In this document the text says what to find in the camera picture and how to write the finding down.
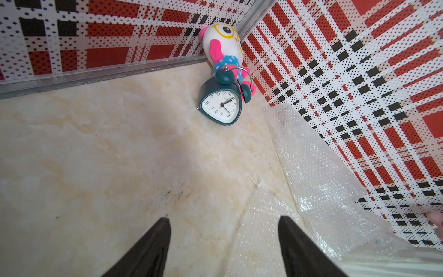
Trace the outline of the white pink owl plush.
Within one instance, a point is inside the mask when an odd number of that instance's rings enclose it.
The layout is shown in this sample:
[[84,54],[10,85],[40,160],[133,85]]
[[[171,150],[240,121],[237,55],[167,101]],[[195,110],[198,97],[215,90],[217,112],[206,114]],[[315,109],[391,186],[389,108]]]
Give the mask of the white pink owl plush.
[[214,23],[203,28],[199,37],[213,67],[212,77],[223,85],[237,85],[242,99],[246,103],[250,102],[257,88],[253,84],[250,69],[244,67],[244,51],[238,32],[229,24]]

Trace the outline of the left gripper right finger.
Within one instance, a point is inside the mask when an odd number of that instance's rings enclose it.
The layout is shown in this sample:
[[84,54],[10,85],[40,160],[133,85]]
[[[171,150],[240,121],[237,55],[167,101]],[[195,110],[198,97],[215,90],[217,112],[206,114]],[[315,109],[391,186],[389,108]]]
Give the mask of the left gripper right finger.
[[346,276],[290,217],[280,217],[278,236],[288,277]]

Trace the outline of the teal alarm clock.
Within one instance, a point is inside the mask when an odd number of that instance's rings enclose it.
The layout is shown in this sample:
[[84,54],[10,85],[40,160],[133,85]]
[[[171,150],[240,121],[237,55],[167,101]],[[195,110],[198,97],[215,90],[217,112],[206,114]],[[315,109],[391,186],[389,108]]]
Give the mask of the teal alarm clock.
[[240,82],[234,72],[250,73],[243,67],[224,67],[206,81],[200,88],[200,100],[197,110],[223,126],[235,124],[242,113],[243,104],[251,101],[253,83],[251,81]]

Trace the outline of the small white ribbed vase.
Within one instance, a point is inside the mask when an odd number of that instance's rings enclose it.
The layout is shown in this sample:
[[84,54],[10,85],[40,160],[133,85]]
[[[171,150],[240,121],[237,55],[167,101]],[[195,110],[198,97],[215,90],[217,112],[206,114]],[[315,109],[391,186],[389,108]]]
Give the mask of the small white ribbed vase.
[[441,277],[443,252],[432,248],[414,248],[399,257],[383,257],[374,262],[350,260],[340,269],[348,277]]

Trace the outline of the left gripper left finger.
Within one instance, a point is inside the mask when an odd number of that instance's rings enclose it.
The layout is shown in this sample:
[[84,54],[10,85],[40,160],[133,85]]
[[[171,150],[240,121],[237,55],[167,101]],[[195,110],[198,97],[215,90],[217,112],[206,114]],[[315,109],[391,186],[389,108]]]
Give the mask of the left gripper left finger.
[[105,277],[162,277],[170,241],[170,220],[165,217],[160,218],[103,275]]

